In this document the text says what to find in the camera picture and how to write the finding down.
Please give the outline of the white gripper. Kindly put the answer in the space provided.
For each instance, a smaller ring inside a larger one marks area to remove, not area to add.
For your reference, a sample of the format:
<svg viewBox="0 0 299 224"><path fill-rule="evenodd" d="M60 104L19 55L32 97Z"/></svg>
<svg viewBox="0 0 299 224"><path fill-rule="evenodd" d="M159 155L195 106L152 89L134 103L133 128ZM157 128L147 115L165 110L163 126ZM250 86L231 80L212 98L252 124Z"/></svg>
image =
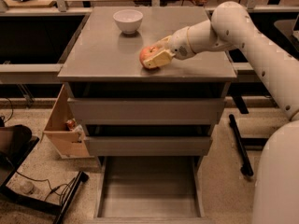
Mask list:
<svg viewBox="0 0 299 224"><path fill-rule="evenodd" d="M156 68L170 64L173 57L186 60L194 56L188 39L188 30L188 27L184 27L175 31L171 36L166 36L153 44L153 47L159 49L152 61Z"/></svg>

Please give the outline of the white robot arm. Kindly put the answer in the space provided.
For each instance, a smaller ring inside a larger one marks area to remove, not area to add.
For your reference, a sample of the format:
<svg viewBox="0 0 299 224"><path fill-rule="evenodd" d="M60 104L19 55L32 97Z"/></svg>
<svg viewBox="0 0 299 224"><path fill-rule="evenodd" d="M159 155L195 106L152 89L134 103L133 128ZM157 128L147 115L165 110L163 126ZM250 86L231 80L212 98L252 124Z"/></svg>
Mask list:
<svg viewBox="0 0 299 224"><path fill-rule="evenodd" d="M299 61L263 35L236 2L140 52L147 69L204 51L239 49L290 120L267 140L259 161L252 224L299 224Z"/></svg>

